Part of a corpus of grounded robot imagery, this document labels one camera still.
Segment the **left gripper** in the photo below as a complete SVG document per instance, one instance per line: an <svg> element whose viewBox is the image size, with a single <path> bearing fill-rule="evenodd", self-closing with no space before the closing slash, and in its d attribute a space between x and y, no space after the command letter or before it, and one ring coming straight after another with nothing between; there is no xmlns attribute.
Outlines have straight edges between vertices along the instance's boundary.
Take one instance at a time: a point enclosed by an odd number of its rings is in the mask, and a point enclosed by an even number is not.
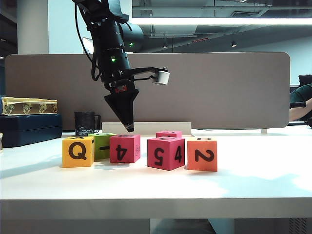
<svg viewBox="0 0 312 234"><path fill-rule="evenodd" d="M133 102L139 94L139 89L135 89L134 75L158 71L155 67L144 67L116 70L101 76L104 87L111 92L104 99L128 132L134 131ZM126 91L118 93L119 87L123 89L123 86Z"/></svg>

